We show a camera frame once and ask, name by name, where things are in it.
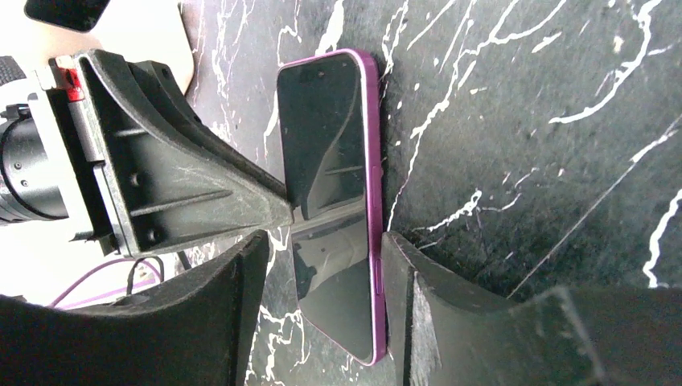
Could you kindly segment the purple-edged smartphone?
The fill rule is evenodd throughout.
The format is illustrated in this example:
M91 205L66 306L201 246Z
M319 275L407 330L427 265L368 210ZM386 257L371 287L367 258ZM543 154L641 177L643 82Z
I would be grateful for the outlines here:
M298 309L351 357L387 350L379 76L349 48L277 74L277 107Z

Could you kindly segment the black smartphone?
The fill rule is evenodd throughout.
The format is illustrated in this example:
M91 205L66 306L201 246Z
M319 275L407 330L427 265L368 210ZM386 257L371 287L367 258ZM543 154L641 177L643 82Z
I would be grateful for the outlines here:
M35 21L73 31L91 31L109 0L27 0L23 6L25 15Z

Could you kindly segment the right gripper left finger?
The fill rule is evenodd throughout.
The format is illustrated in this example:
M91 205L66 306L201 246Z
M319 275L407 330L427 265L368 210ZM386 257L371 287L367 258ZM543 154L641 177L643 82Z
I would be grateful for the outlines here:
M155 287L59 310L2 297L4 385L242 385L269 260L257 230Z

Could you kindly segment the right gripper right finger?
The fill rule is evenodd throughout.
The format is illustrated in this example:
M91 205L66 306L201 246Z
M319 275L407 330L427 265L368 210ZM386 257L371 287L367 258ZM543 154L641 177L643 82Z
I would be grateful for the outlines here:
M679 289L554 287L515 303L382 236L399 385L678 385Z

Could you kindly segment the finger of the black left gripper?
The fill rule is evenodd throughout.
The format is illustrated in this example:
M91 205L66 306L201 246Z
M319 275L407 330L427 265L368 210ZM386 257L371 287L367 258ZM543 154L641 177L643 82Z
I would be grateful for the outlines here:
M203 124L171 69L90 50L74 58L74 124L117 249L132 257L290 225L282 182Z

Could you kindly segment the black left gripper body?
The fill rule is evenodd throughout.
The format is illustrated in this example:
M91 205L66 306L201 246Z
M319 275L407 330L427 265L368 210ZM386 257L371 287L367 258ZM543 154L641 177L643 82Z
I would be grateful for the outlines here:
M107 209L92 156L65 91L1 106L1 225L71 220L73 240L107 248Z

